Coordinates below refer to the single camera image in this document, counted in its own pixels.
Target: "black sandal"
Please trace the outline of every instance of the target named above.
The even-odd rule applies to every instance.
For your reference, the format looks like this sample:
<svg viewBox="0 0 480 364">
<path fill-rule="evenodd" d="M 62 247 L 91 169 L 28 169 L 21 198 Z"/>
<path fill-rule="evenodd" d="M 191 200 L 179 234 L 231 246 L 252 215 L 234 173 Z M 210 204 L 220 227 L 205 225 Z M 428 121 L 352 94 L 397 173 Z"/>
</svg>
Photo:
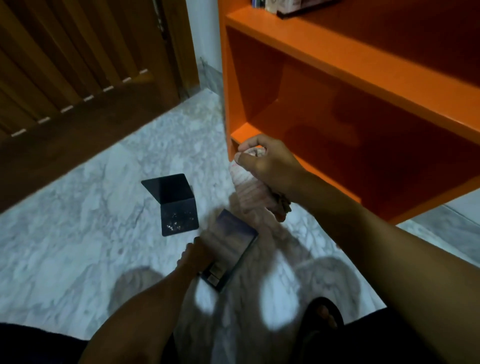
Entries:
<svg viewBox="0 0 480 364">
<path fill-rule="evenodd" d="M 317 310 L 320 306 L 325 306 L 328 309 L 328 314 L 332 315 L 335 320 L 337 328 L 330 327 L 327 320 L 318 315 Z M 316 334 L 334 334 L 336 330 L 343 327 L 342 314 L 337 306 L 325 297 L 315 298 L 307 307 L 303 314 L 300 324 L 300 329 L 297 334 L 297 339 L 290 356 L 290 363 L 297 363 L 302 357 L 305 344 Z"/>
</svg>

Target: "orange bookshelf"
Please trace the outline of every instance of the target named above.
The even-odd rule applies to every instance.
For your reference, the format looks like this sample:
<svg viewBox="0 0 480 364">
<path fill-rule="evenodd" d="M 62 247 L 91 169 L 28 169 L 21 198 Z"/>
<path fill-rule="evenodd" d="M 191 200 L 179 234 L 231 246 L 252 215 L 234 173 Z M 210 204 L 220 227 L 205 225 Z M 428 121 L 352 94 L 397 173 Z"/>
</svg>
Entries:
<svg viewBox="0 0 480 364">
<path fill-rule="evenodd" d="M 229 157 L 257 133 L 399 223 L 480 187 L 475 1 L 219 0 Z"/>
</svg>

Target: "barcode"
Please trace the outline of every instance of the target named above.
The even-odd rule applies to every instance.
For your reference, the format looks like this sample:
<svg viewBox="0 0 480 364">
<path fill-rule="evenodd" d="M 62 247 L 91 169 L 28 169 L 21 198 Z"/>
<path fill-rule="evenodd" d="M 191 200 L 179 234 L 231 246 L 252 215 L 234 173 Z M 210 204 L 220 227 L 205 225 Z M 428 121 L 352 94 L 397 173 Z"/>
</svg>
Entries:
<svg viewBox="0 0 480 364">
<path fill-rule="evenodd" d="M 210 273 L 220 279 L 223 277 L 225 270 L 218 263 L 215 263 L 211 266 Z"/>
<path fill-rule="evenodd" d="M 210 277 L 208 277 L 208 281 L 209 281 L 210 283 L 212 283 L 215 287 L 216 287 L 216 285 L 220 282 L 220 281 L 218 280 L 218 278 L 216 278 L 216 277 L 213 276 L 213 275 L 210 275 Z"/>
</svg>

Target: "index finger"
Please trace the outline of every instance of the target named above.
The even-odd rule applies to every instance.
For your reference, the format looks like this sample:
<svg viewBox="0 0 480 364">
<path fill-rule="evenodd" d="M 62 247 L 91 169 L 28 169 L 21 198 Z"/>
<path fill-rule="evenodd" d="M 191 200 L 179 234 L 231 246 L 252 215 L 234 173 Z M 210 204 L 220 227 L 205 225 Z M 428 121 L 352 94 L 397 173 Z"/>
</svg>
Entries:
<svg viewBox="0 0 480 364">
<path fill-rule="evenodd" d="M 253 148 L 254 146 L 264 146 L 268 149 L 274 140 L 274 138 L 265 134 L 252 136 L 239 145 L 239 152 L 244 152 L 249 148 Z"/>
</svg>

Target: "white wall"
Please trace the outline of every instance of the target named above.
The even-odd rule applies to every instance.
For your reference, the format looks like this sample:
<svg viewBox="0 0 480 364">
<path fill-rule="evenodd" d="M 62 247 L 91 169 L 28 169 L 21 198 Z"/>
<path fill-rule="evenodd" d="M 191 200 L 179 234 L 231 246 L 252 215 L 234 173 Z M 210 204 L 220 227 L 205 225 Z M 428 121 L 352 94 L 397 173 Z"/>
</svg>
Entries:
<svg viewBox="0 0 480 364">
<path fill-rule="evenodd" d="M 222 72 L 217 0 L 186 0 L 197 63 L 202 58 Z"/>
<path fill-rule="evenodd" d="M 480 189 L 450 201 L 447 206 L 480 224 Z"/>
</svg>

